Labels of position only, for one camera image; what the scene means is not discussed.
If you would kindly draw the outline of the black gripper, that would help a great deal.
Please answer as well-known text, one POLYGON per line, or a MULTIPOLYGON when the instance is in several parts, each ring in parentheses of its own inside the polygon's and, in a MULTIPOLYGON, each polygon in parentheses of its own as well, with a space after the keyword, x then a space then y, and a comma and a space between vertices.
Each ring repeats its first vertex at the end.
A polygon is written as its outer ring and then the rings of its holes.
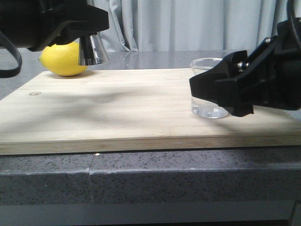
POLYGON ((189 79, 191 96, 217 104, 232 116, 253 114, 253 105, 285 110, 301 107, 301 51, 288 21, 277 25, 277 35, 266 38, 248 57, 247 51, 226 55, 216 66, 189 79), (247 59, 250 87, 244 104, 240 97, 238 63, 247 59))
POLYGON ((109 28, 108 12, 65 0, 2 0, 0 31, 17 47, 41 51, 109 28))

